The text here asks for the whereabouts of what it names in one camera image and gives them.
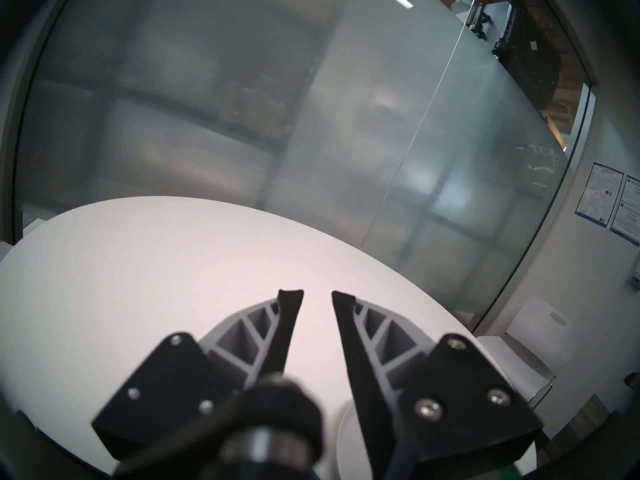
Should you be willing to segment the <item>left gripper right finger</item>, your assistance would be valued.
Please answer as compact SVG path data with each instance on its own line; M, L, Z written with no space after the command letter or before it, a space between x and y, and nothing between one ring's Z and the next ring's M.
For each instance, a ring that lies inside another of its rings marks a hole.
M527 479L542 421L471 339L331 293L365 457L340 425L337 466L365 479Z

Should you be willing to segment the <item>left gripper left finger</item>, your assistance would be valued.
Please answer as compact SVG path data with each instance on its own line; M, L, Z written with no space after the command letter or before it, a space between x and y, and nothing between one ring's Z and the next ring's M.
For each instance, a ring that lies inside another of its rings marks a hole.
M263 376L283 373L303 296L279 290L214 321L200 338L165 337L92 420L108 453L124 460Z

